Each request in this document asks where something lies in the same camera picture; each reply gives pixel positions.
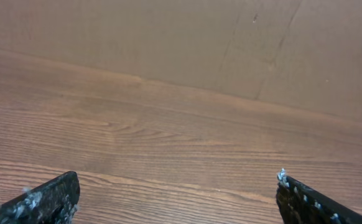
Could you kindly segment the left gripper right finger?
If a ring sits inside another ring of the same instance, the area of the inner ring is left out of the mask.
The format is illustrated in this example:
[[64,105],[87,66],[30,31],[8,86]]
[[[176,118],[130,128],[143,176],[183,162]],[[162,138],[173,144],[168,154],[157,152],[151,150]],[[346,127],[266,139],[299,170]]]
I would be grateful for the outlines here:
[[285,224],[362,224],[362,215],[308,185],[277,173],[276,203]]

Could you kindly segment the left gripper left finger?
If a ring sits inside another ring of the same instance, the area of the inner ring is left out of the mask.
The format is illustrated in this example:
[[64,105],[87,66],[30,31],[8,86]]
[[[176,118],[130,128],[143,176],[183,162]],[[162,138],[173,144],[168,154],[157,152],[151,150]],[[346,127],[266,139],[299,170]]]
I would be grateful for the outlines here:
[[68,171],[0,205],[0,224],[71,224],[79,198],[77,173]]

